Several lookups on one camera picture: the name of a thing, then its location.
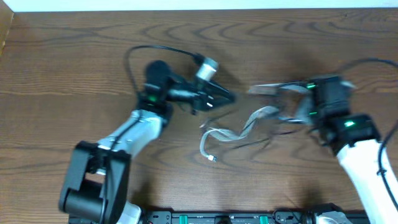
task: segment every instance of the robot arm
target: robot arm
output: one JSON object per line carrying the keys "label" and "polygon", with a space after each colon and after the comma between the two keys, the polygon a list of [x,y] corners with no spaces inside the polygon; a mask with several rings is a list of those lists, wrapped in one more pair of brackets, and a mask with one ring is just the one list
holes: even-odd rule
{"label": "robot arm", "polygon": [[[137,109],[130,118],[97,143],[82,141],[76,146],[58,203],[62,212],[100,224],[138,222],[141,210],[126,203],[130,161],[169,123],[169,102],[188,103],[195,114],[234,101],[232,93],[211,80],[218,64],[201,55],[194,59],[200,62],[200,68],[193,82],[174,74],[163,61],[152,62],[146,69]],[[105,175],[103,184],[86,179],[86,173]]]}
{"label": "robot arm", "polygon": [[[394,223],[398,211],[384,186],[377,162],[380,144],[371,139],[356,142],[354,147],[347,145],[337,154],[337,159],[353,182],[369,221]],[[387,183],[394,198],[397,198],[398,182],[385,151],[382,152],[381,161]]]}
{"label": "robot arm", "polygon": [[398,181],[372,119],[351,114],[349,88],[339,76],[310,80],[307,88],[311,120],[354,183],[369,221],[395,223]]}

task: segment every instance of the wood grain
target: wood grain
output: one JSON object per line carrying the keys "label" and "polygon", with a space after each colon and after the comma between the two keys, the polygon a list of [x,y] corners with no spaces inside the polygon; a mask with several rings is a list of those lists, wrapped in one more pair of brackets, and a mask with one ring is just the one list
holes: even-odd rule
{"label": "wood grain", "polygon": [[[327,73],[362,57],[398,60],[397,9],[68,12],[16,15],[0,58],[0,222],[66,223],[57,201],[74,145],[97,141],[135,105],[124,73],[124,51],[162,44],[199,52],[221,64],[216,79],[239,93],[238,129],[266,99],[245,96],[250,85]],[[142,50],[137,79],[164,59],[187,78],[189,58]],[[352,69],[353,111],[369,113],[381,133],[398,114],[398,75],[385,65]],[[175,110],[170,126],[133,162],[129,199],[174,210],[272,210],[333,202],[363,209],[349,178],[327,149],[305,133],[272,144],[227,150],[209,141],[220,161],[198,150],[208,114]],[[389,156],[398,166],[397,136]]]}

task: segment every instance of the black cable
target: black cable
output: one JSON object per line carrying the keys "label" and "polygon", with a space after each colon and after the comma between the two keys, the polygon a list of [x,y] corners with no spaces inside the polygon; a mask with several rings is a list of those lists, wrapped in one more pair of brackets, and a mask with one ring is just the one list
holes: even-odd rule
{"label": "black cable", "polygon": [[363,63],[368,63],[368,62],[379,62],[379,63],[385,63],[387,65],[391,65],[395,68],[398,68],[398,63],[392,61],[392,60],[384,60],[384,59],[378,59],[378,58],[362,58],[362,59],[358,59],[358,60],[354,60],[350,63],[347,63],[343,66],[341,66],[340,68],[338,68],[337,70],[335,70],[333,73],[336,74],[341,74],[357,65],[361,65]]}
{"label": "black cable", "polygon": [[246,125],[246,126],[242,129],[242,131],[240,132],[239,135],[241,135],[245,130],[247,130],[247,128],[249,128],[250,125],[252,125],[254,122],[256,122],[257,119],[258,119],[258,118],[254,118],[252,121],[250,121],[250,123],[249,123],[248,125]]}
{"label": "black cable", "polygon": [[260,144],[260,143],[265,142],[265,141],[268,141],[268,140],[269,140],[269,138],[265,138],[265,139],[261,139],[261,140],[259,140],[259,141],[249,142],[249,143],[246,143],[246,144],[242,144],[242,145],[240,145],[240,146],[232,147],[230,150],[233,150],[233,149],[240,149],[240,148],[246,147],[246,146],[253,146],[253,145],[255,145],[255,144]]}
{"label": "black cable", "polygon": [[[280,122],[280,124],[303,124],[301,121],[295,121],[295,120],[296,119],[294,119],[294,118],[284,119],[284,120],[282,120]],[[301,128],[294,129],[294,130],[291,130],[291,131],[284,131],[282,133],[275,133],[275,135],[281,135],[282,136],[282,135],[287,135],[287,134],[295,134],[295,133],[297,133],[297,132],[299,132],[299,131],[301,131],[303,129],[305,129],[305,126],[302,126]]]}
{"label": "black cable", "polygon": [[378,175],[381,175],[381,179],[383,180],[384,186],[386,187],[387,193],[391,198],[392,203],[394,204],[395,208],[398,211],[398,203],[394,197],[394,195],[391,192],[390,186],[388,185],[387,179],[386,179],[386,170],[382,166],[382,153],[383,150],[386,149],[387,143],[390,141],[391,137],[394,135],[394,133],[398,130],[398,121],[395,123],[395,125],[392,127],[392,129],[388,132],[386,138],[384,141],[381,143],[380,148],[379,148],[379,154],[377,155],[377,163],[379,164],[379,171],[377,172]]}
{"label": "black cable", "polygon": [[123,130],[120,134],[118,134],[115,139],[113,139],[112,145],[111,145],[111,150],[113,150],[116,145],[119,143],[119,140],[123,137],[123,135],[128,132],[132,127],[134,127],[142,118],[142,111],[138,110],[138,118],[130,124],[125,130]]}

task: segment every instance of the silver metal part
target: silver metal part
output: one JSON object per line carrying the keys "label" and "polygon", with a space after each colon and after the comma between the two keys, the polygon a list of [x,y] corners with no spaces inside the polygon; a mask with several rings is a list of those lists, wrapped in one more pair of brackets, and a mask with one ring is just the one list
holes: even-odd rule
{"label": "silver metal part", "polygon": [[312,105],[312,97],[310,95],[304,96],[296,109],[294,118],[301,120],[306,125],[312,126],[313,123],[310,117]]}
{"label": "silver metal part", "polygon": [[343,80],[343,81],[341,81],[341,84],[343,86],[347,86],[347,87],[350,87],[350,88],[356,88],[356,86],[354,86],[354,84],[352,82],[350,82],[350,81]]}
{"label": "silver metal part", "polygon": [[140,216],[141,208],[130,202],[126,202],[117,224],[138,224]]}
{"label": "silver metal part", "polygon": [[325,212],[317,216],[316,224],[353,224],[343,212]]}
{"label": "silver metal part", "polygon": [[[163,119],[160,116],[146,110],[141,110],[141,113],[139,122],[121,136],[113,149],[114,151],[126,151],[131,155],[132,159],[135,158],[148,143],[159,137],[162,131]],[[114,133],[98,141],[98,147],[102,149],[110,149],[115,141],[115,137],[119,136],[124,130],[129,128],[130,125],[134,124],[138,117],[139,110],[133,111],[130,118]]]}
{"label": "silver metal part", "polygon": [[196,76],[202,80],[210,81],[213,75],[217,72],[217,69],[218,63],[207,57],[199,68]]}

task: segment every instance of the black electronics base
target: black electronics base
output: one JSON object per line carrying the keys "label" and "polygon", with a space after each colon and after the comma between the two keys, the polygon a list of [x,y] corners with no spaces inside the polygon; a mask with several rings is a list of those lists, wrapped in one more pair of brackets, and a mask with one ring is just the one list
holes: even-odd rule
{"label": "black electronics base", "polygon": [[[200,212],[146,212],[139,224],[315,224],[312,214],[294,212],[265,213],[200,213]],[[352,224],[370,224],[364,213],[345,214]],[[89,220],[70,217],[69,224],[94,224]]]}

